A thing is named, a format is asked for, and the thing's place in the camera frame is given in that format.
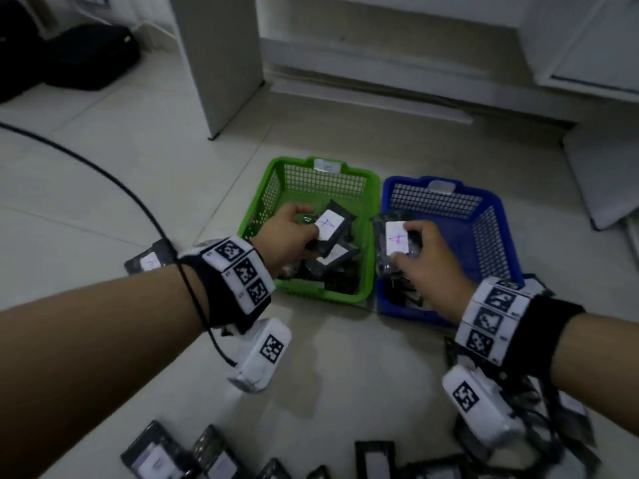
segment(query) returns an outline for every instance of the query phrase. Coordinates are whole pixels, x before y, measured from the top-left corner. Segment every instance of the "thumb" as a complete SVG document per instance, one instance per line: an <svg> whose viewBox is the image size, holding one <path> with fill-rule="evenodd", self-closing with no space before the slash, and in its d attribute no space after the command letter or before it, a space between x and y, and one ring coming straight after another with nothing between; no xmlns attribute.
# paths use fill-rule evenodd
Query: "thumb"
<svg viewBox="0 0 639 479"><path fill-rule="evenodd" d="M298 225L299 233L304 240L304 243L310 242L311 240L315 240L320 236L320 228L317 225Z"/></svg>
<svg viewBox="0 0 639 479"><path fill-rule="evenodd" d="M401 252L395 252L391 256L391 259L393 261L393 264L395 264L399 268L399 270L406 275L409 275L411 273L411 270L414 268L417 262L414 258L408 258L406 254L403 254Z"/></svg>

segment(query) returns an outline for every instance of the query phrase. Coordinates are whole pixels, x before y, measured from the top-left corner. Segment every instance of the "person's left hand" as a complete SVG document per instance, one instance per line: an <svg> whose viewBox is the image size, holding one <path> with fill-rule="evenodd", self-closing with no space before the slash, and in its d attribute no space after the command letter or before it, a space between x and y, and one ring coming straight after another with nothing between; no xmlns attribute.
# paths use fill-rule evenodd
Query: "person's left hand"
<svg viewBox="0 0 639 479"><path fill-rule="evenodd" d="M295 222L297 213L313 213L312 205L285 203L277 213L269 218L252 243L275 279L282 267L302 258L304 247L320 234L317 225L301 225Z"/></svg>

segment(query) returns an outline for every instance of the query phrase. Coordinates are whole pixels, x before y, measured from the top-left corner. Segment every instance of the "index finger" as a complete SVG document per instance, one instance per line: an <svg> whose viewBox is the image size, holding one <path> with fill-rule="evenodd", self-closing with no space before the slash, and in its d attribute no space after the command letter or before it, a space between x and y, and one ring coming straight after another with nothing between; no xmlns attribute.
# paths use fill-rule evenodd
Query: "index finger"
<svg viewBox="0 0 639 479"><path fill-rule="evenodd" d="M439 227L430 220L413 220L404 224L404 230L417 231L422 234L422 242L433 241L442 238Z"/></svg>
<svg viewBox="0 0 639 479"><path fill-rule="evenodd" d="M283 215L292 221L295 215L298 213L313 213L314 211L315 211L315 207L313 207L313 205L308 205L305 203L288 202L282 205L282 208L279 209L277 214Z"/></svg>

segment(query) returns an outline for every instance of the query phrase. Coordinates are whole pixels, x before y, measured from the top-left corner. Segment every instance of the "blue basket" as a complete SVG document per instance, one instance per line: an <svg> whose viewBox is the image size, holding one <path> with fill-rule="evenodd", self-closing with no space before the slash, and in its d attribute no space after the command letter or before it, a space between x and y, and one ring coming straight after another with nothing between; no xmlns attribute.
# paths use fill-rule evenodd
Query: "blue basket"
<svg viewBox="0 0 639 479"><path fill-rule="evenodd" d="M502 201L494 193L446 178L392 176L384 182L381 212L408 210L418 220L435 222L468 278L497 276L523 283ZM395 306L375 283L377 310L389 316L450 327L435 311Z"/></svg>

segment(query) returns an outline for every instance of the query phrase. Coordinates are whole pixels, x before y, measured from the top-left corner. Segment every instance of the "mesh basket side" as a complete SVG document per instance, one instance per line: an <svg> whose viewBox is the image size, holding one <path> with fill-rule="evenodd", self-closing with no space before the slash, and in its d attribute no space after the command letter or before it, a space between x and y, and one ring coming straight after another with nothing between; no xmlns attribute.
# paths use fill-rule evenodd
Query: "mesh basket side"
<svg viewBox="0 0 639 479"><path fill-rule="evenodd" d="M366 178L343 173L324 173L295 165L284 165L284 184L288 190L322 193L335 197L360 199Z"/></svg>
<svg viewBox="0 0 639 479"><path fill-rule="evenodd" d="M495 208L487 208L473 223L473 235L477 248L477 260L482 279L490 276L510 279L511 271L506 258L504 243L499 233Z"/></svg>
<svg viewBox="0 0 639 479"><path fill-rule="evenodd" d="M273 171L271 173L271 177L268 179L268 183L260 201L258 202L258 207L255 210L255 215L253 216L253 221L249 224L244 233L245 238L251 238L260 232L260 228L262 225L273 216L276 211L277 199L279 198L280 193L282 193L282 183L280 183L279 176L277 176L277 172Z"/></svg>
<svg viewBox="0 0 639 479"><path fill-rule="evenodd" d="M481 201L482 197L475 195L463 193L446 195L432 192L423 186L398 183L393 187L390 207L468 220Z"/></svg>

